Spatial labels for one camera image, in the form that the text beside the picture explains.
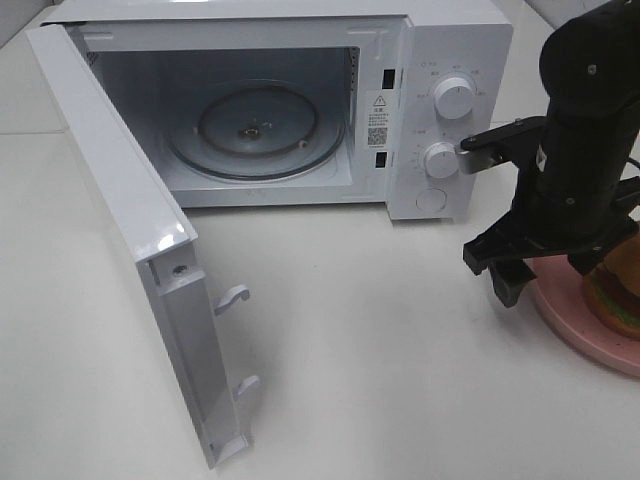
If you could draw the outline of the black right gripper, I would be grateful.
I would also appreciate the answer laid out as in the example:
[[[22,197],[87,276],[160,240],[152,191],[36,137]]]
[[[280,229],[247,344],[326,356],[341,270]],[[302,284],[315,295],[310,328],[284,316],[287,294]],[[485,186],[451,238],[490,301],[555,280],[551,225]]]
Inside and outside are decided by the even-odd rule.
[[[536,190],[539,172],[519,169],[509,211],[463,246],[462,258],[478,275],[487,267],[494,293],[515,306],[535,273],[524,259],[567,255],[580,274],[590,273],[615,247],[639,231],[630,212],[639,206],[639,178],[620,180],[603,204],[594,197],[562,197]]]

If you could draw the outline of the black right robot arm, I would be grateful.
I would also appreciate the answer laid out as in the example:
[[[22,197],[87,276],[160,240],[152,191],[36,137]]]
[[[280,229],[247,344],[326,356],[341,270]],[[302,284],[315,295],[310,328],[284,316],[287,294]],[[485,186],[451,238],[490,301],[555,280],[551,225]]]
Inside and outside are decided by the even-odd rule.
[[[456,149],[466,174],[503,163],[518,170],[509,211],[463,248],[507,307],[534,279],[529,259],[564,255],[586,274],[639,229],[639,181],[623,175],[639,133],[638,3],[610,1],[566,22],[546,40],[539,71],[545,115]]]

